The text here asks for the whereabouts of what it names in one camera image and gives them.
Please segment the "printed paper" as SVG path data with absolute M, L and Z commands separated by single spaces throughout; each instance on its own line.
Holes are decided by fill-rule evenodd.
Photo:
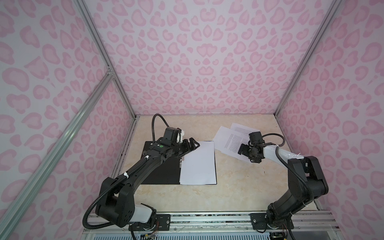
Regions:
M 213 139 L 216 150 L 220 151 L 222 154 L 245 162 L 250 162 L 249 158 L 244 155 L 239 155 L 238 151 L 241 144 L 247 145 L 248 141 L 248 135 L 236 132 L 223 126 L 219 128 Z
M 251 133 L 259 132 L 260 131 L 258 129 L 253 129 L 253 128 L 250 128 L 250 127 L 247 127 L 247 126 L 244 126 L 244 125 L 240 125 L 240 124 L 237 124 L 237 123 L 232 123 L 231 130 L 233 130 L 235 132 L 238 132 L 238 133 L 242 133 L 242 134 L 247 135 L 247 136 L 249 134 L 251 134 Z

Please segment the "white paper sheet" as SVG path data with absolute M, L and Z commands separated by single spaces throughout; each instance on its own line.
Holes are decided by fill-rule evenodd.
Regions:
M 201 141 L 200 146 L 184 156 L 182 161 L 181 185 L 216 185 L 215 144 Z

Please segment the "red folder black inside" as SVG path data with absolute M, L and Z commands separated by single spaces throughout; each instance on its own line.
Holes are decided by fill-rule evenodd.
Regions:
M 144 181 L 144 185 L 180 185 L 181 159 L 170 158 L 156 168 Z

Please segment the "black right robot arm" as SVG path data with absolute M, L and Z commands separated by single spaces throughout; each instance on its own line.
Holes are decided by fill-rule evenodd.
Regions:
M 241 144 L 238 154 L 248 157 L 252 163 L 266 158 L 276 160 L 288 169 L 288 190 L 266 211 L 265 223 L 271 229 L 289 226 L 294 214 L 329 191 L 320 162 L 314 156 L 296 155 L 277 145 L 265 144 Z

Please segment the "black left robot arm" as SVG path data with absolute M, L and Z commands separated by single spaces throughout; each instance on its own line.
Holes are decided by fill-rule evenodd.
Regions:
M 147 207 L 149 213 L 144 220 L 138 219 L 139 208 L 135 205 L 134 195 L 142 182 L 169 158 L 181 159 L 198 149 L 200 144 L 193 138 L 181 143 L 165 142 L 159 139 L 149 146 L 144 155 L 133 167 L 116 178 L 106 178 L 99 196 L 86 210 L 82 224 L 88 230 L 109 226 L 125 227 L 131 223 L 147 223 L 154 209 Z

